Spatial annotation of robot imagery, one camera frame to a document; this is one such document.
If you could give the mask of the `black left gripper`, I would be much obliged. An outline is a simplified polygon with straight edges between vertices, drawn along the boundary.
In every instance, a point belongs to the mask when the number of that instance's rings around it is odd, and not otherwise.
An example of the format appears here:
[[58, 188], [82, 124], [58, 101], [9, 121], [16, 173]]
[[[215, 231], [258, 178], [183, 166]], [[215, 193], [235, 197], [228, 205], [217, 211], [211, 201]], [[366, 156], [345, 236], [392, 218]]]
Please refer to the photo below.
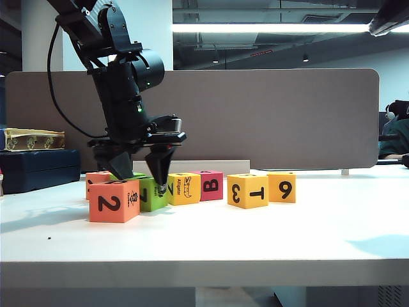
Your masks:
[[[128, 100], [102, 99], [102, 109], [107, 124], [107, 135], [93, 138], [88, 146], [94, 150], [113, 149], [135, 153], [142, 147], [151, 147], [145, 157], [151, 175], [159, 186], [160, 193], [167, 189], [167, 176], [175, 148], [187, 138], [181, 130], [181, 118], [174, 114], [148, 116], [140, 95]], [[110, 171], [118, 180], [134, 176], [127, 152], [112, 156], [95, 154], [100, 170]]]

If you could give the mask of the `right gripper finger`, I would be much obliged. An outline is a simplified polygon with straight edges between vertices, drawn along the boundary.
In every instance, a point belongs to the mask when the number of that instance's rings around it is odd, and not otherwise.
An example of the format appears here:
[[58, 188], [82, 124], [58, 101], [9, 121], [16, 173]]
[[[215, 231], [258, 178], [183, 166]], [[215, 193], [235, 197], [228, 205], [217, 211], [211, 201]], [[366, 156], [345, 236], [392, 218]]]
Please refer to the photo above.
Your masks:
[[386, 1], [369, 24], [370, 29], [394, 29], [408, 24], [408, 0]]
[[370, 22], [370, 34], [386, 35], [406, 24], [408, 24], [407, 6], [383, 6]]

